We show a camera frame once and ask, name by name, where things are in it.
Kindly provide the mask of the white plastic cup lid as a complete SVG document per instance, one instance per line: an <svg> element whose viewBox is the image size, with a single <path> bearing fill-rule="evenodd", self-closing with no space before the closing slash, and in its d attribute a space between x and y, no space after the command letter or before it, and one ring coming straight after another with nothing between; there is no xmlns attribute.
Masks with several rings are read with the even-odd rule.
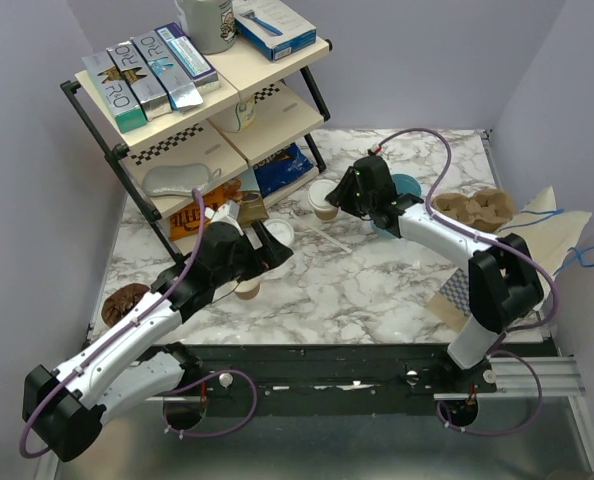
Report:
<svg viewBox="0 0 594 480"><path fill-rule="evenodd" d="M281 218L271 218L264 222L264 226L284 246L291 247L293 245L295 232L288 221Z"/></svg>

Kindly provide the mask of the brown paper cup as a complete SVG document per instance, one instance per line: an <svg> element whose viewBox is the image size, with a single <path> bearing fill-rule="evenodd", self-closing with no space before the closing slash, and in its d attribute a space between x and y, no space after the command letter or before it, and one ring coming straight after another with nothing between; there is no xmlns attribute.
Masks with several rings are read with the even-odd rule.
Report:
<svg viewBox="0 0 594 480"><path fill-rule="evenodd" d="M339 209L327 202L324 203L313 203L313 211L316 217L322 222L330 222L336 218Z"/></svg>
<svg viewBox="0 0 594 480"><path fill-rule="evenodd" d="M240 282L234 290L235 295L241 300L255 298L260 291L261 279L259 277Z"/></svg>

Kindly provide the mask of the checkered paper bag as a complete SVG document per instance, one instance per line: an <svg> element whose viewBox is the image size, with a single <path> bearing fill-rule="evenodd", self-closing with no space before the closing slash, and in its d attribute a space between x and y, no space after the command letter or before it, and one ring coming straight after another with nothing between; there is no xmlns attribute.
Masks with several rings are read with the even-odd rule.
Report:
<svg viewBox="0 0 594 480"><path fill-rule="evenodd" d="M471 316L467 274L457 269L426 304L426 309L455 332L460 332Z"/></svg>

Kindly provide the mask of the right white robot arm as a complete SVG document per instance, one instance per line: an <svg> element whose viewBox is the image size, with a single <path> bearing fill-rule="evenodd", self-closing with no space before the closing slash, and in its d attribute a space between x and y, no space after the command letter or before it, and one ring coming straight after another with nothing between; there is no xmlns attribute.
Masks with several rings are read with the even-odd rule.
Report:
<svg viewBox="0 0 594 480"><path fill-rule="evenodd" d="M544 299L535 262L518 235L499 238L451 221L412 194L399 194L386 162L371 155L350 166L325 201L357 218L367 217L397 238L416 242L467 274L470 318L447 347L437 379L457 392L473 380L502 333Z"/></svg>

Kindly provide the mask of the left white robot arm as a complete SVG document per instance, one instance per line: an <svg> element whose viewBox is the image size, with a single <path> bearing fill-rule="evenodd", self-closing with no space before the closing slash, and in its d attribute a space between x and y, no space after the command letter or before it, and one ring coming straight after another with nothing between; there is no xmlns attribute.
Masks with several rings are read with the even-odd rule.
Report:
<svg viewBox="0 0 594 480"><path fill-rule="evenodd" d="M36 366L24 380L19 452L35 432L46 452L68 462L99 436L110 403L102 398L111 384L161 337L209 305L215 291L231 281L248 281L283 265L293 254L256 221L253 245L236 225L213 221L198 236L188 260L160 273L141 301L82 352L49 370Z"/></svg>

